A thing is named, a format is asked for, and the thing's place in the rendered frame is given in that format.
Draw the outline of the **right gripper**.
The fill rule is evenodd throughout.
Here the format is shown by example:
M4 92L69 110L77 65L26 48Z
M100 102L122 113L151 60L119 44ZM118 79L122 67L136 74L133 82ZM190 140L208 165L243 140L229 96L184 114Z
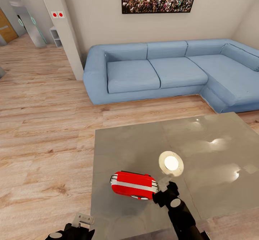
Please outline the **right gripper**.
M166 191L162 191L160 190L159 192L157 192L155 195L152 194L153 197L153 201L155 204L159 204L160 207L163 207L164 205L166 205L166 198L168 195L173 194L176 197L179 196L179 192L177 191L178 186L176 185L176 183L171 182L168 186L167 186L167 190Z

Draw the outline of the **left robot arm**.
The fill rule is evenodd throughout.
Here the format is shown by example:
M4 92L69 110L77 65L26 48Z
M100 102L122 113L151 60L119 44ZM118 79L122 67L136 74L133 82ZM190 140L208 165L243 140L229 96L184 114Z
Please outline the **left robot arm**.
M65 226L64 231L51 233L47 240L91 240L95 229L89 232L88 228L81 227L81 223L93 225L95 223L94 217L77 212L73 223L68 223Z

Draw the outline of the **radio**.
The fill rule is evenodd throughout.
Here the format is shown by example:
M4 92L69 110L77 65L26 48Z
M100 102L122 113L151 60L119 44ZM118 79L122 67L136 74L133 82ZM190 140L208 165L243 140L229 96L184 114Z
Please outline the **radio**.
M110 183L115 193L139 200L152 200L152 194L160 191L158 183L148 174L120 171L111 176Z

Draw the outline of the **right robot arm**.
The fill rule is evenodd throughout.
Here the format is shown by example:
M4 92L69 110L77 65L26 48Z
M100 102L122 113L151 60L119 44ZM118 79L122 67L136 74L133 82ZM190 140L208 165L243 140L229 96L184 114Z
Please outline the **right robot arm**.
M171 182L173 179L174 174L169 174L157 182L160 191L155 195L152 194L154 203L158 203L160 207L167 206L168 216L178 240L211 240L206 232L200 233L196 228L196 221L186 204L177 197L179 196L178 186ZM166 186L168 182L170 184Z

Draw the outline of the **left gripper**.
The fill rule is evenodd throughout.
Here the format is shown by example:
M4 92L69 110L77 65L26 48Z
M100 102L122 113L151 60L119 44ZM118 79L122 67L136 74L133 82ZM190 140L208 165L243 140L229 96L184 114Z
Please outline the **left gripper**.
M73 240L91 240L95 229L89 232L85 227L73 227L71 223L66 224L64 231L70 231L73 235Z

